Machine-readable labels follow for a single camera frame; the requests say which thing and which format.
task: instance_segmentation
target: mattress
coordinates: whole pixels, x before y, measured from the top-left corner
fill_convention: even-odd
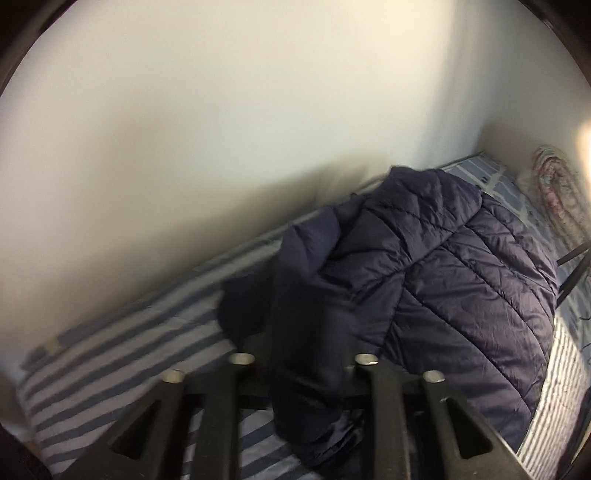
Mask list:
[[[517,189],[511,175],[493,159],[479,154],[442,168],[496,197],[554,248],[557,257],[564,253],[564,246]],[[311,215],[314,212],[292,223]],[[164,371],[200,372],[224,361],[233,345],[216,321],[221,282],[274,255],[288,227],[202,264],[162,289],[109,316],[76,326],[30,353],[24,365],[28,375],[17,394],[54,475],[74,462]],[[572,266],[561,269],[561,279],[569,268]],[[554,319],[547,379],[517,452],[535,480],[554,476],[589,386],[587,358],[580,354],[588,338],[588,322],[581,318],[591,316],[586,288],[585,282],[577,286]],[[195,415],[187,438],[183,471],[187,477],[199,420],[200,415]],[[242,411],[240,432],[243,479],[317,478],[274,434],[271,410]]]

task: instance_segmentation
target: round bolt head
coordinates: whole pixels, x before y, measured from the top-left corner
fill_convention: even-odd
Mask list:
[[[358,365],[375,365],[378,363],[378,357],[371,353],[358,353],[355,355],[355,363]]]
[[[425,379],[425,382],[428,383],[439,383],[445,380],[445,375],[439,370],[429,370],[423,374],[423,378]]]
[[[184,372],[180,370],[168,370],[162,375],[162,381],[166,383],[181,383],[184,380]]]
[[[250,365],[255,362],[255,356],[249,353],[233,353],[228,360],[234,365]]]

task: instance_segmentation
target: black metal bar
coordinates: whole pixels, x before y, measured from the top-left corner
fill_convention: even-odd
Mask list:
[[[591,241],[587,241],[587,242],[579,245],[577,248],[570,251],[565,256],[559,258],[558,261],[556,262],[557,265],[561,266],[561,265],[565,264],[566,262],[571,261],[573,258],[578,257],[580,254],[582,254],[583,252],[588,250],[590,247],[591,247]]]
[[[446,381],[422,380],[447,479],[531,480],[503,438]]]
[[[157,383],[92,444],[61,480],[160,480],[184,383]]]
[[[556,301],[556,307],[560,307],[562,302],[565,301],[566,297],[573,291],[577,283],[581,280],[589,265],[591,264],[591,250],[587,250],[583,259],[579,262],[576,268],[571,272],[569,277],[560,286],[558,300]]]
[[[372,391],[374,453],[366,474],[380,480],[409,480],[410,454],[400,375],[386,362],[357,368],[369,376]]]
[[[250,365],[224,365],[205,396],[191,480],[238,480],[238,379]]]

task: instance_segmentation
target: white wall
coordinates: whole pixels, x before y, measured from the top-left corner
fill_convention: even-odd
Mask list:
[[[588,96],[517,0],[78,0],[0,97],[4,373],[389,164],[574,154]]]
[[[509,75],[479,146],[519,173],[542,143],[561,148],[579,164],[589,185],[591,88],[564,45],[518,2],[507,55]]]

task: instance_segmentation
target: quilted fabric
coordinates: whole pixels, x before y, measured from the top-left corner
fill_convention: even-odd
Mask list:
[[[289,229],[265,268],[226,285],[219,321],[238,344],[245,325],[269,328],[277,431],[308,464],[355,436],[339,411],[350,338],[410,373],[441,370],[519,448],[557,285],[545,247],[495,199],[441,170],[393,168]]]

